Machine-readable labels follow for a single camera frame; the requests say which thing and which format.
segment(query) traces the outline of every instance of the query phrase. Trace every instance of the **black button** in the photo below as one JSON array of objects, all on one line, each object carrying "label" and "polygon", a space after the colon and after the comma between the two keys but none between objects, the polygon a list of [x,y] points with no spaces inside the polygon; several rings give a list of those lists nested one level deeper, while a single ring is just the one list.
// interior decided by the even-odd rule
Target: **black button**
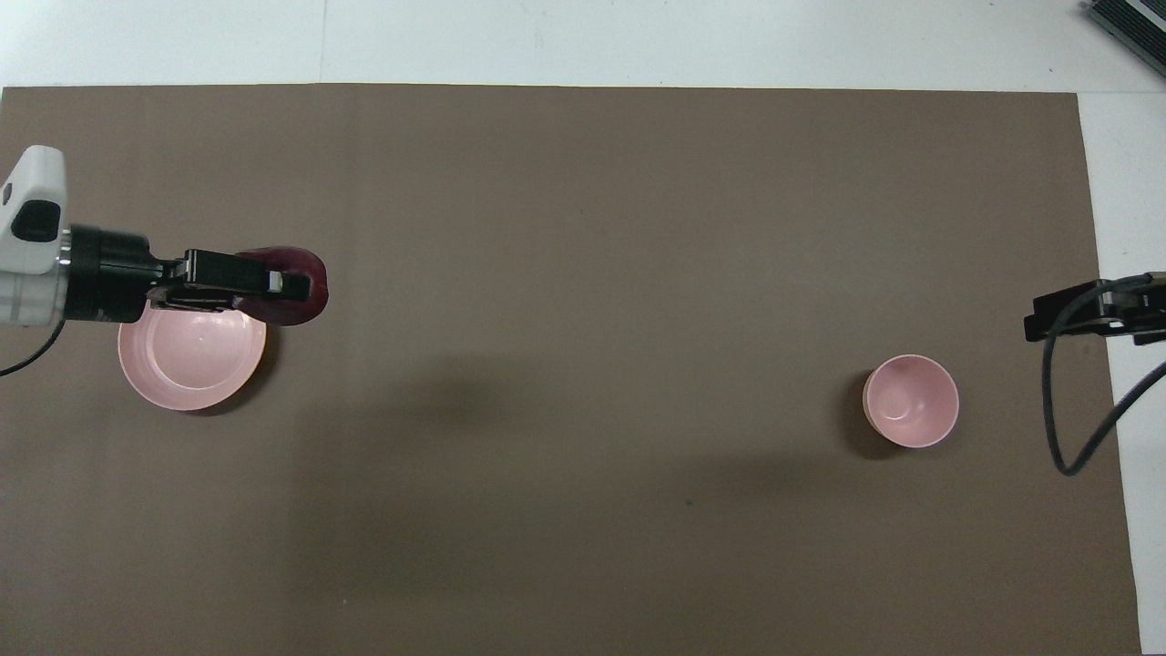
[{"label": "black button", "polygon": [[50,200],[28,200],[12,219],[12,233],[26,241],[51,241],[61,227],[61,205]]}]

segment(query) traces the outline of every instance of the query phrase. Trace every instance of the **black cylinder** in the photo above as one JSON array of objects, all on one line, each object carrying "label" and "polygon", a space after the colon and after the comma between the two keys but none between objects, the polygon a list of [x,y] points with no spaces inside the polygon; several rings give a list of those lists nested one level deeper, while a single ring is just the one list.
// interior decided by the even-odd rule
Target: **black cylinder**
[{"label": "black cylinder", "polygon": [[70,226],[69,287],[64,317],[133,323],[142,316],[146,291],[162,276],[162,261],[141,234]]}]

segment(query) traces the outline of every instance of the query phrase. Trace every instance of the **white table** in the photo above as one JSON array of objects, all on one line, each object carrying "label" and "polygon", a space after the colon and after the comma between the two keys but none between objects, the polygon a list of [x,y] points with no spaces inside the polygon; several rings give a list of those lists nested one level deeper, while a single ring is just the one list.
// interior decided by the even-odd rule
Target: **white table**
[{"label": "white table", "polygon": [[[297,82],[1077,92],[1101,274],[1166,269],[1166,78],[1074,0],[0,3],[2,86]],[[1109,350],[1116,396],[1166,360]],[[1160,387],[1119,425],[1145,651],[1166,651],[1164,418]]]}]

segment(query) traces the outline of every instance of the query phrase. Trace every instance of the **pink plate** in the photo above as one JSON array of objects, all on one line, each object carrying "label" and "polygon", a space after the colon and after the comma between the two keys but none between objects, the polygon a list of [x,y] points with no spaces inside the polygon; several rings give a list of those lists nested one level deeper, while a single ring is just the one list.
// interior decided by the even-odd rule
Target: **pink plate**
[{"label": "pink plate", "polygon": [[884,438],[922,449],[942,440],[955,428],[960,393],[940,364],[921,355],[900,355],[866,379],[863,411]]},{"label": "pink plate", "polygon": [[118,331],[118,360],[138,394],[169,410],[202,410],[251,379],[267,324],[241,311],[146,308]]}]

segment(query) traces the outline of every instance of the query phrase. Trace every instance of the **black cable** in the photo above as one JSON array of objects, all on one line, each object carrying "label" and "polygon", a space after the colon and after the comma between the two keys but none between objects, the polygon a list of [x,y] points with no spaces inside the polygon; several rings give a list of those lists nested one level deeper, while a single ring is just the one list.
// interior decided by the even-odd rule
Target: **black cable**
[{"label": "black cable", "polygon": [[1125,415],[1125,411],[1133,405],[1133,402],[1138,401],[1153,387],[1154,383],[1166,378],[1166,362],[1159,365],[1150,374],[1138,381],[1137,386],[1133,386],[1122,401],[1109,411],[1105,419],[1102,421],[1097,430],[1094,431],[1093,436],[1086,443],[1086,446],[1081,449],[1081,453],[1077,454],[1076,460],[1073,465],[1066,466],[1065,458],[1061,454],[1061,445],[1056,439],[1056,423],[1053,419],[1053,347],[1056,344],[1056,338],[1065,331],[1065,326],[1068,325],[1069,318],[1076,313],[1087,303],[1101,296],[1107,291],[1116,290],[1130,290],[1137,287],[1144,287],[1154,280],[1153,275],[1149,273],[1143,273],[1140,275],[1130,275],[1128,277],[1119,277],[1117,280],[1111,280],[1109,282],[1098,284],[1093,289],[1081,294],[1080,296],[1073,298],[1069,304],[1065,305],[1060,313],[1056,315],[1056,319],[1053,320],[1053,325],[1048,330],[1048,338],[1045,341],[1045,358],[1041,362],[1040,369],[1040,387],[1041,397],[1045,405],[1045,435],[1048,438],[1048,451],[1053,454],[1053,465],[1056,466],[1056,471],[1066,477],[1075,477],[1081,468],[1089,463],[1093,458],[1097,447],[1101,446],[1102,440],[1105,436],[1114,430],[1117,425],[1117,421]]},{"label": "black cable", "polygon": [[42,345],[41,348],[36,350],[36,353],[34,353],[33,355],[28,357],[27,359],[24,359],[22,362],[17,364],[17,365],[13,365],[12,367],[9,367],[7,369],[0,369],[0,376],[7,376],[9,374],[15,374],[15,373],[20,372],[21,369],[28,367],[29,365],[33,365],[34,362],[36,362],[36,359],[38,359],[42,355],[44,355],[44,352],[49,351],[49,348],[52,347],[52,344],[57,341],[57,338],[61,337],[61,331],[63,330],[64,326],[65,326],[65,319],[62,318],[61,320],[57,322],[57,326],[54,327],[52,334],[49,336],[48,341],[44,343],[44,345]]}]

